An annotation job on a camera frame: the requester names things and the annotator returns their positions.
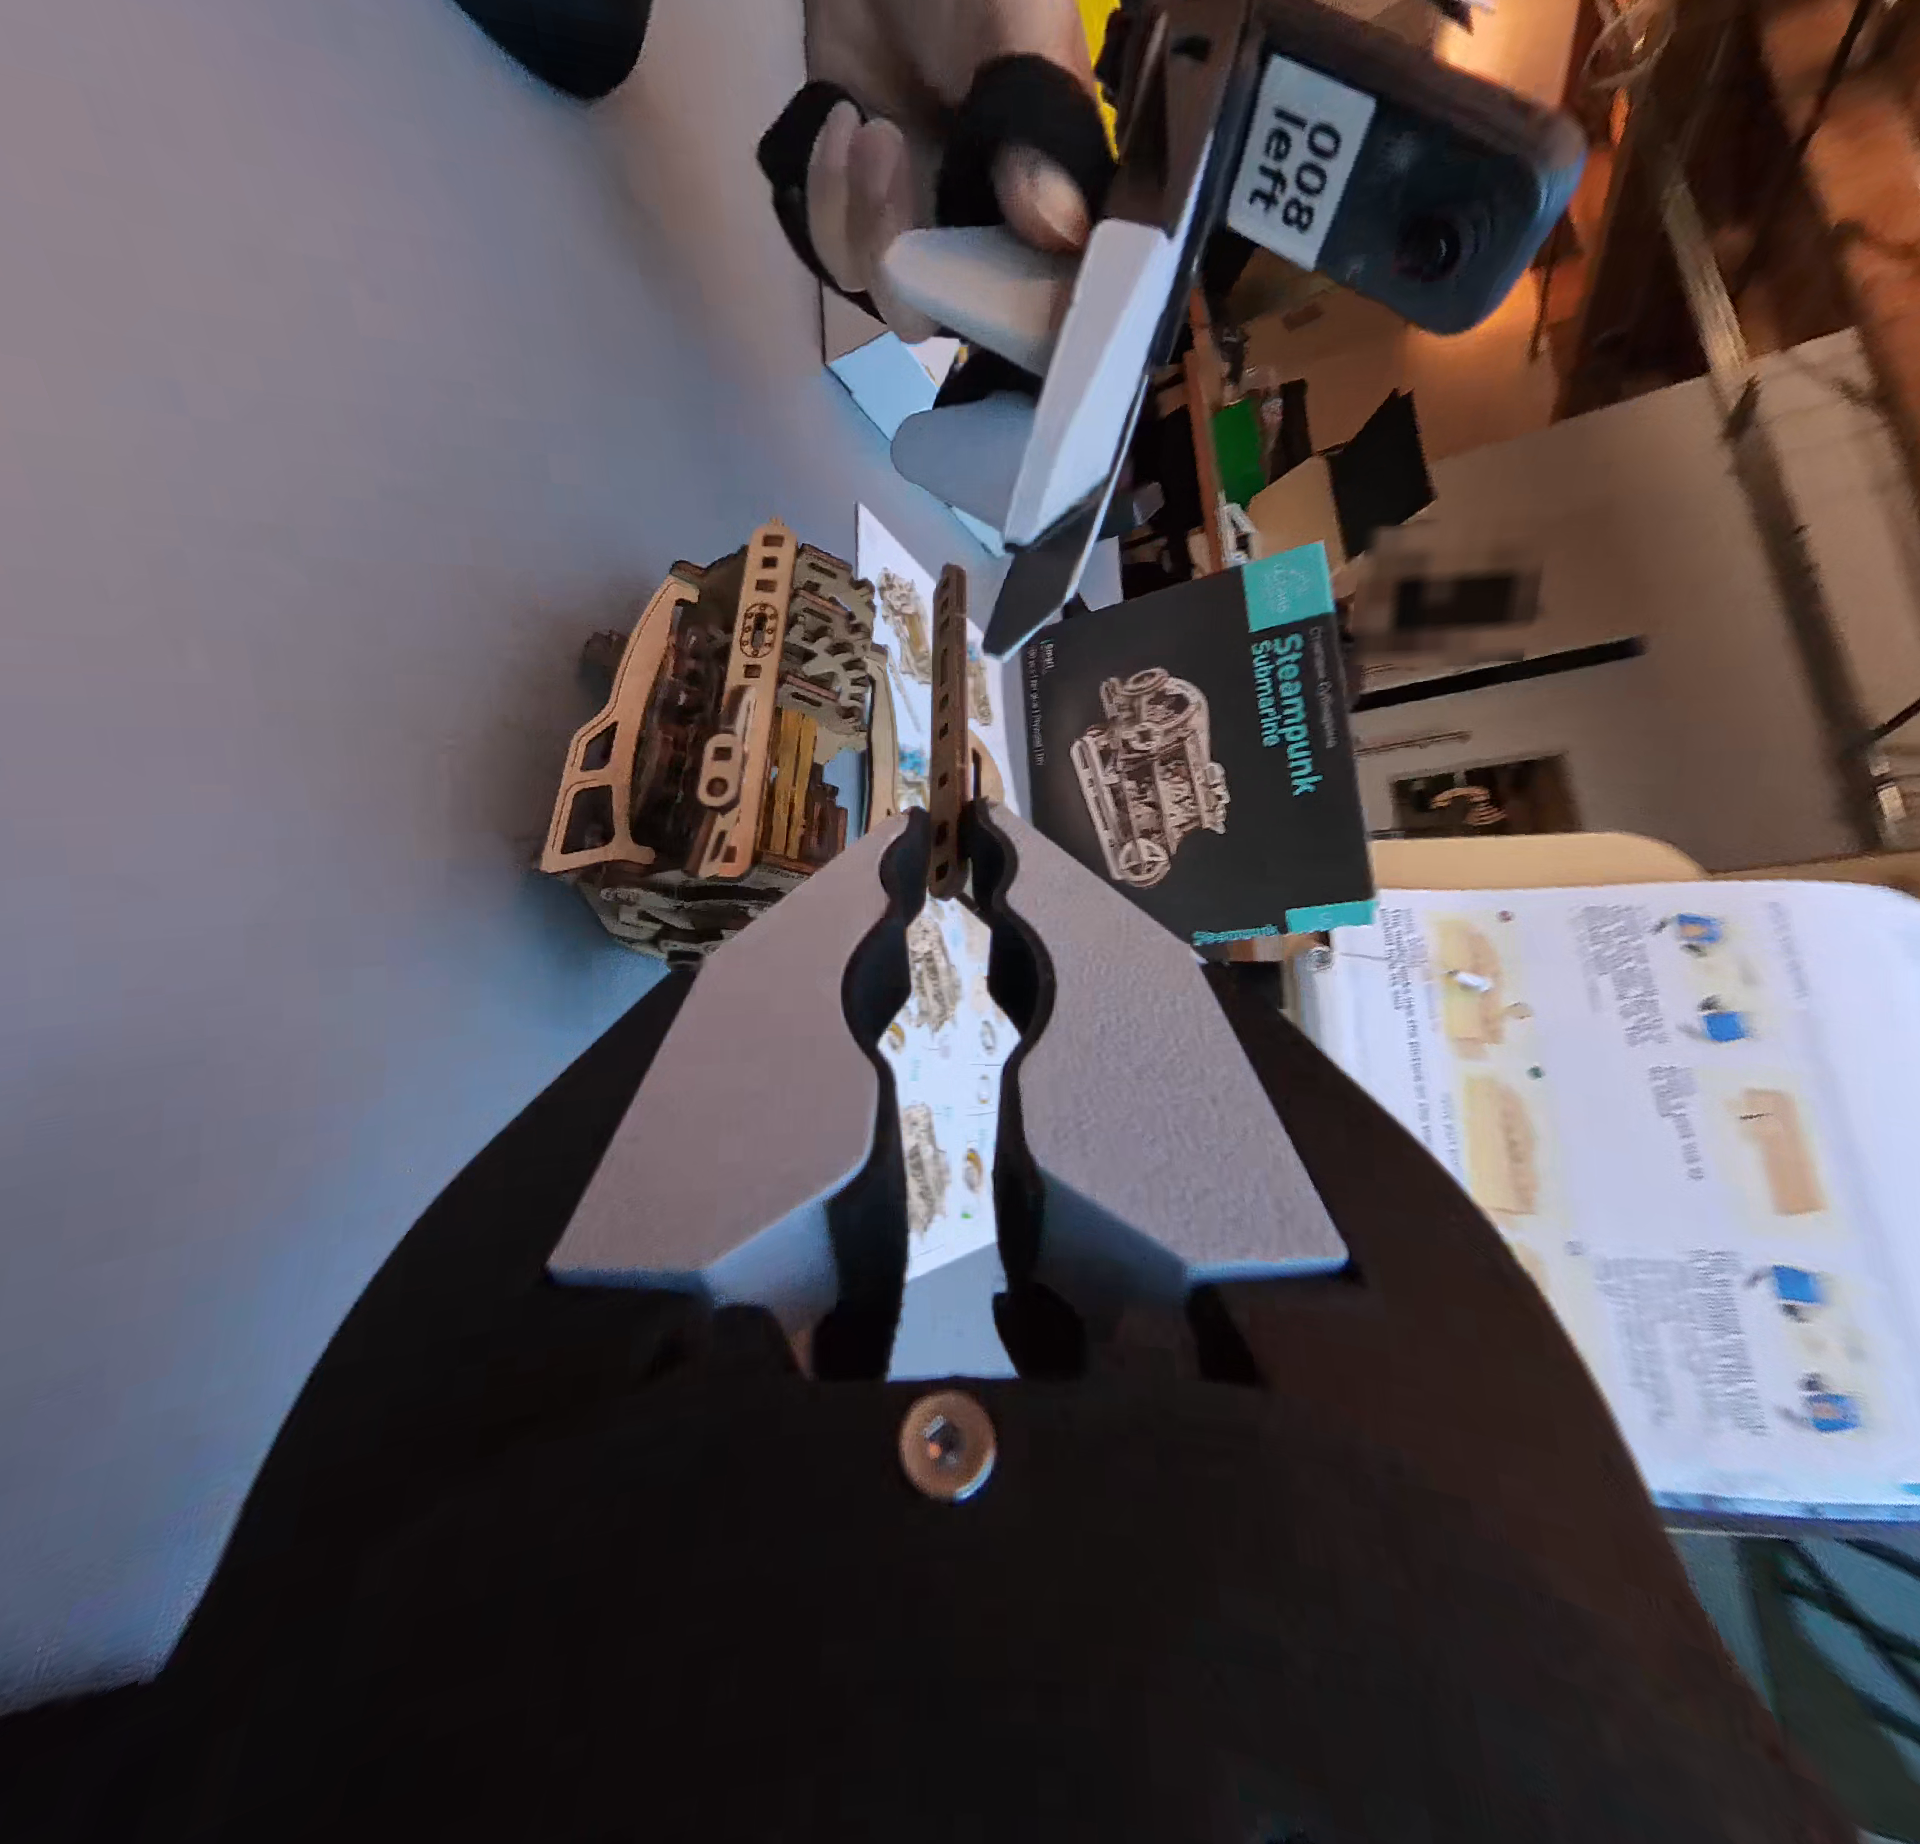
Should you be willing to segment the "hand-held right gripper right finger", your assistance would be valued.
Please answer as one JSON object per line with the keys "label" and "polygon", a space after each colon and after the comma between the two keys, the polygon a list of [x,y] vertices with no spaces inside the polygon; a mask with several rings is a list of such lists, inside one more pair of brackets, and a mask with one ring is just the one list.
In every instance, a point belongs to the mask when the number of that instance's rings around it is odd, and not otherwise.
{"label": "hand-held right gripper right finger", "polygon": [[1194,1292],[1339,1278],[1306,1181],[1202,960],[1012,808],[972,800],[1000,1085],[1000,1263],[1016,1310],[1109,1336]]}

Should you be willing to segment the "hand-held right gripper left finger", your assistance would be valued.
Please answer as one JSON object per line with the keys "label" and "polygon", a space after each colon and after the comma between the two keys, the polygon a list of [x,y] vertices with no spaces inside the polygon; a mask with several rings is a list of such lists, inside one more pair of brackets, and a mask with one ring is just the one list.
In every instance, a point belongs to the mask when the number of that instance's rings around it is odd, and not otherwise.
{"label": "hand-held right gripper left finger", "polygon": [[762,1310],[818,1376],[887,1376],[912,1201],[883,1032],[912,998],[930,813],[877,824],[690,978],[549,1278]]}

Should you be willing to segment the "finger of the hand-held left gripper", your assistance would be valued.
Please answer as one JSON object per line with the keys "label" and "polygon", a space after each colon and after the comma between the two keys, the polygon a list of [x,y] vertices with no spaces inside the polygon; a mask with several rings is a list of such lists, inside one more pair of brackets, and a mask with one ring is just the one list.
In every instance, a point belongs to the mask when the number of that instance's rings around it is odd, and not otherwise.
{"label": "finger of the hand-held left gripper", "polygon": [[1109,508],[1112,492],[1090,492],[1047,538],[1012,541],[1000,601],[983,626],[989,659],[1012,659],[1026,635],[1037,635],[1070,607],[1090,548],[1109,538]]}
{"label": "finger of the hand-held left gripper", "polygon": [[1103,217],[1077,254],[1033,430],[1003,508],[1003,548],[1047,541],[1124,451],[1142,382],[1170,362],[1216,221],[1219,132],[1170,177],[1175,227]]}

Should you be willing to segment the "wooden submarine model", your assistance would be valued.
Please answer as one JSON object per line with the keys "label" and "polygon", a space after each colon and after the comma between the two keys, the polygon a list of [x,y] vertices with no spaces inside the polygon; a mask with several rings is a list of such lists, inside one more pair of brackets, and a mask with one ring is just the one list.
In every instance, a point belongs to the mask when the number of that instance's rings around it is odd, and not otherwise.
{"label": "wooden submarine model", "polygon": [[864,828],[900,813],[877,591],[853,559],[797,541],[759,854],[742,883],[696,877],[696,783],[716,730],[742,559],[749,541],[709,568],[679,559],[634,629],[592,635],[583,659],[615,682],[569,747],[543,837],[543,877],[573,883],[615,945],[668,968],[709,961],[859,840],[830,774],[839,754],[864,772]]}

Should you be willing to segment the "black model kit box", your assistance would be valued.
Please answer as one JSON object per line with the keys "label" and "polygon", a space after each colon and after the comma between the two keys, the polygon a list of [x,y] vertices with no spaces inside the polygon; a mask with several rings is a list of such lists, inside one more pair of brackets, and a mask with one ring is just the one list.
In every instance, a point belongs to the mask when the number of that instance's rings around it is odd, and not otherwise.
{"label": "black model kit box", "polygon": [[1037,629],[1021,701],[1026,820],[1175,939],[1375,915],[1323,541]]}

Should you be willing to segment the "person's left hand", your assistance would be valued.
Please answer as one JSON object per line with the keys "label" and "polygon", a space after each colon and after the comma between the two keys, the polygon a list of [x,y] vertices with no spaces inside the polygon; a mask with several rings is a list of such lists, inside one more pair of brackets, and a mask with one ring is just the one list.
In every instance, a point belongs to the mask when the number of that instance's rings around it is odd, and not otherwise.
{"label": "person's left hand", "polygon": [[989,221],[1077,254],[1109,161],[1077,0],[803,0],[803,86],[759,139],[791,254],[906,342],[935,319],[893,284],[887,254],[942,221],[972,82],[993,82],[1000,126]]}

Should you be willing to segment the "illustrated instruction booklet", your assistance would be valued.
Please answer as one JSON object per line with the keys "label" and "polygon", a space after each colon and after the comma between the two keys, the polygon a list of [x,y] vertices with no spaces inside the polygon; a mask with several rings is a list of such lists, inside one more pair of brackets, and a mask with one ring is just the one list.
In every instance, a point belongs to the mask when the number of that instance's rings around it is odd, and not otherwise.
{"label": "illustrated instruction booklet", "polygon": [[[859,508],[859,578],[877,591],[887,649],[893,800],[930,808],[942,578],[870,508]],[[993,934],[963,901],[930,901],[912,922],[912,998],[883,1032],[912,1183],[906,1278],[993,1251],[1000,1075],[1016,1029],[989,995],[989,954]]]}

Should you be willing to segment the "white cardboard tray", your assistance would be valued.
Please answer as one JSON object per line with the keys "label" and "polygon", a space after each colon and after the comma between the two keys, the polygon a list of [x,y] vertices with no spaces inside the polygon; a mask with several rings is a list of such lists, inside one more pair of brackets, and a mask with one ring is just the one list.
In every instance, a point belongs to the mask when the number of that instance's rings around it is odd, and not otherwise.
{"label": "white cardboard tray", "polygon": [[1000,556],[1037,382],[950,334],[912,342],[893,328],[830,355],[830,375],[887,437],[893,468]]}

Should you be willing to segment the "laminated instruction board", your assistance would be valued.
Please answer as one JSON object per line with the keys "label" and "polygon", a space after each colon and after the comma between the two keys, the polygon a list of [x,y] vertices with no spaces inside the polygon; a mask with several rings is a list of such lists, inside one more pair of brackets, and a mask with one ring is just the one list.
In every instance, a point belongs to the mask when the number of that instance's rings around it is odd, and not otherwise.
{"label": "laminated instruction board", "polygon": [[1659,1508],[1912,1528],[1907,891],[1375,891],[1300,1029],[1496,1219]]}

